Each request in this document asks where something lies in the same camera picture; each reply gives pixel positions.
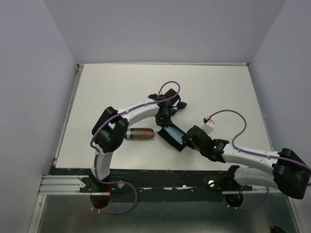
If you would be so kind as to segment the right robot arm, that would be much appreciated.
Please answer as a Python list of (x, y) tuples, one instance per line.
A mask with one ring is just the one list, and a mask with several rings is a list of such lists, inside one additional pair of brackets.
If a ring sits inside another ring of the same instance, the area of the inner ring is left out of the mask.
[(211, 139), (198, 126), (190, 128), (182, 140), (213, 162), (248, 167), (246, 170), (238, 168), (224, 177), (224, 186), (229, 190), (240, 185), (258, 185), (277, 188), (297, 200), (304, 198), (311, 169), (290, 149), (283, 148), (278, 152), (235, 146), (227, 140)]

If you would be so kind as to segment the plaid glasses case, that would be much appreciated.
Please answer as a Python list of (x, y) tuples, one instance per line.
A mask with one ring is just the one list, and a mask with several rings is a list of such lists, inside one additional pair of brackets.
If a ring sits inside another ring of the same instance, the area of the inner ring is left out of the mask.
[(124, 138), (126, 140), (151, 140), (155, 132), (151, 128), (129, 128)]

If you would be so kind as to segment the aluminium frame rail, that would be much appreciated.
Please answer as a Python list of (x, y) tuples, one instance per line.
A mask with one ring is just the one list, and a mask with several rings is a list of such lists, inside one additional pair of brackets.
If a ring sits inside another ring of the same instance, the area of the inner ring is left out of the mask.
[(45, 175), (39, 187), (40, 195), (78, 195), (80, 194), (78, 176)]

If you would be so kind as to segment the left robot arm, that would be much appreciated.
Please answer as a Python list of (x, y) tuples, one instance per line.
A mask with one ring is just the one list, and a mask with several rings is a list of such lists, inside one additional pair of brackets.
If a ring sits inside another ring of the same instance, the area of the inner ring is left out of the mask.
[(127, 134), (129, 127), (146, 118), (154, 117), (156, 125), (161, 127), (158, 135), (173, 148), (182, 151), (185, 148), (182, 140), (185, 133), (172, 123), (171, 117), (186, 106), (171, 88), (164, 95), (149, 95), (136, 106), (118, 110), (107, 107), (91, 131), (93, 138), (90, 145), (96, 150), (91, 186), (98, 192), (107, 188), (106, 177), (110, 174), (113, 152), (124, 139), (133, 138), (132, 134)]

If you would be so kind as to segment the black glasses case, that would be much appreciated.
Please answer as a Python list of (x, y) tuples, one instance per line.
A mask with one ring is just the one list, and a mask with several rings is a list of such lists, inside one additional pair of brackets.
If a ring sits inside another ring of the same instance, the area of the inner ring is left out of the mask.
[[(169, 126), (172, 127), (176, 127), (178, 130), (180, 130), (184, 135), (183, 137), (186, 135), (186, 133), (184, 131), (182, 131), (179, 127), (177, 127), (175, 124), (171, 123)], [(183, 141), (183, 144), (180, 145), (179, 143), (177, 143), (166, 131), (165, 131), (165, 127), (162, 127), (160, 131), (157, 132), (157, 134), (163, 139), (165, 140), (169, 145), (171, 145), (173, 148), (175, 148), (178, 151), (182, 151), (185, 147), (186, 147), (186, 143)]]

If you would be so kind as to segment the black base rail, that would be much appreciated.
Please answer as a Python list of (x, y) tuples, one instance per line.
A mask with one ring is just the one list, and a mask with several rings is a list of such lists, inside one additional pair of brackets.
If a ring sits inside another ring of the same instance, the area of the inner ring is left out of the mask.
[(242, 191), (252, 190), (234, 181), (237, 168), (231, 166), (227, 171), (111, 169), (104, 183), (99, 183), (90, 169), (53, 167), (50, 174), (77, 175), (85, 184), (79, 192), (98, 202), (221, 202), (223, 192), (242, 201)]

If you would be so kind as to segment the black round sunglasses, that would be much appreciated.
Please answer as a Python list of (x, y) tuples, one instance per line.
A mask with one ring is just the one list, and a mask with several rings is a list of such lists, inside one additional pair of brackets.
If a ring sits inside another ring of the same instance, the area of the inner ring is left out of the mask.
[(174, 116), (178, 111), (185, 109), (187, 106), (187, 103), (185, 102), (179, 102), (176, 106), (172, 107), (171, 109), (171, 116)]

